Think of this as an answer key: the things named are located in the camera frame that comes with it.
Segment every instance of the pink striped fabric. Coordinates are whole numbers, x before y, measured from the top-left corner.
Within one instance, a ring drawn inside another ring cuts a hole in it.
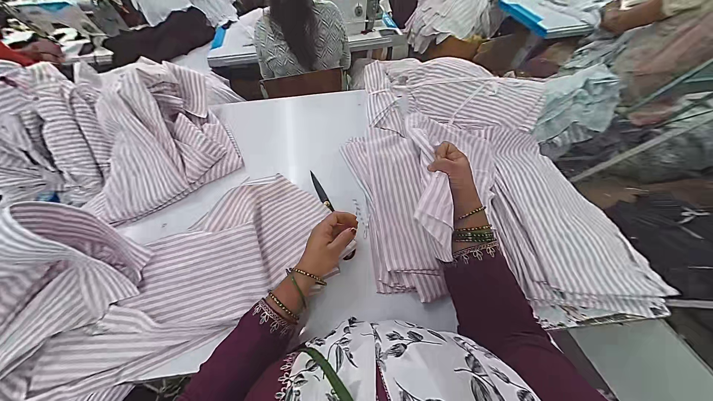
[[[667,313],[662,297],[677,291],[539,154],[530,132],[544,102],[542,83],[493,77],[450,58],[377,61],[364,75],[371,127],[342,153],[369,202],[379,292],[414,289],[412,276],[393,272],[433,275],[436,258],[449,260],[447,178],[426,166],[435,147],[450,141],[471,161],[488,219],[545,326]],[[424,301],[443,295],[417,290]]]
[[[228,191],[187,232],[147,245],[67,205],[4,209],[0,400],[88,397],[214,340],[328,213],[281,176]]]
[[[74,72],[76,83],[48,63],[0,63],[4,205],[58,191],[63,203],[120,225],[242,166],[231,133],[208,111],[242,99],[214,77],[147,59]]]

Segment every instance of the brown chair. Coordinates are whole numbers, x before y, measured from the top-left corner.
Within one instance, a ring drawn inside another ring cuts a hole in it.
[[[260,88],[265,98],[287,98],[290,96],[313,95],[315,93],[339,92],[343,87],[342,68],[263,79]]]

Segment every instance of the white sewing machine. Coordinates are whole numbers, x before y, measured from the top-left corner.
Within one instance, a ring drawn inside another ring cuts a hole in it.
[[[332,0],[344,16],[347,35],[372,30],[374,22],[381,19],[379,0]]]

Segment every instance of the sleeve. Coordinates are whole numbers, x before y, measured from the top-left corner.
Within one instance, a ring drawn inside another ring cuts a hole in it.
[[[255,24],[255,53],[257,53],[257,63],[260,65],[260,75],[263,79],[274,78],[272,70],[267,66],[267,55],[265,54],[265,42],[267,40],[267,30],[265,28],[265,18],[262,17]]]
[[[342,40],[342,57],[339,59],[339,65],[342,66],[344,70],[349,69],[352,66],[352,51],[349,50],[349,37],[347,37],[347,25],[344,23],[344,16],[342,12],[336,5],[334,8],[334,18],[337,20],[337,25],[339,26],[339,37]]]
[[[293,332],[292,323],[259,301],[191,377],[179,400],[243,400],[262,373],[285,354]]]
[[[453,254],[444,274],[458,333],[512,367],[541,400],[605,401],[550,341],[497,243]]]

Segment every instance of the woman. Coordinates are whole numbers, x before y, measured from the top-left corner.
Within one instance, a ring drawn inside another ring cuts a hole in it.
[[[353,215],[333,213],[312,231],[297,267],[201,365],[183,399],[603,401],[533,318],[497,251],[467,157],[442,143],[429,170],[447,173],[453,194],[455,261],[443,271],[458,334],[350,318],[285,355],[303,294],[356,232]]]
[[[271,0],[255,24],[255,49],[265,79],[352,62],[342,13],[325,0]]]

